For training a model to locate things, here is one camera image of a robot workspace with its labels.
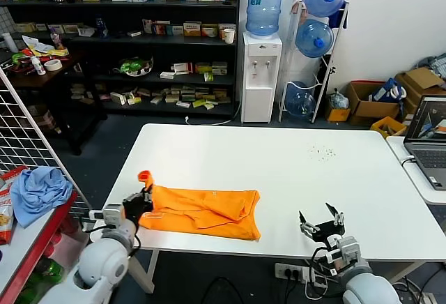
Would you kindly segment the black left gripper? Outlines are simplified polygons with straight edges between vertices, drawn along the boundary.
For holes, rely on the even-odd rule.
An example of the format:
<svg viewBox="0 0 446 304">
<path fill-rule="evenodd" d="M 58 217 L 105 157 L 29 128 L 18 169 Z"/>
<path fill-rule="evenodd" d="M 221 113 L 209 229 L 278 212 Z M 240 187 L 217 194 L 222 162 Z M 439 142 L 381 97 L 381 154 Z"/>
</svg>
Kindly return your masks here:
<svg viewBox="0 0 446 304">
<path fill-rule="evenodd" d="M 153 178 L 148 177 L 145 180 L 143 193 L 131 194 L 123 200 L 125 218 L 131 221 L 136 228 L 139 227 L 139 220 L 142 215 L 153 210 L 152 191 Z"/>
</svg>

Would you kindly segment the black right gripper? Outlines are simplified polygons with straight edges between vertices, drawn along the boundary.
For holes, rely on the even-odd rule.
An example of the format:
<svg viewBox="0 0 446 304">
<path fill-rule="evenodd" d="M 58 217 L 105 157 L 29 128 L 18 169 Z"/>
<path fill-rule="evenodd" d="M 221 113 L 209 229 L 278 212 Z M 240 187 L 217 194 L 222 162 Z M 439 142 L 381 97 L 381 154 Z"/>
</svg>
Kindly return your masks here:
<svg viewBox="0 0 446 304">
<path fill-rule="evenodd" d="M 329 203 L 325 204 L 334 220 L 317 224 L 316 226 L 306 221 L 299 211 L 300 230 L 305 236 L 309 236 L 314 242 L 328 244 L 328 238 L 333 235 L 343 236 L 345 234 L 344 213 L 339 212 Z"/>
</svg>

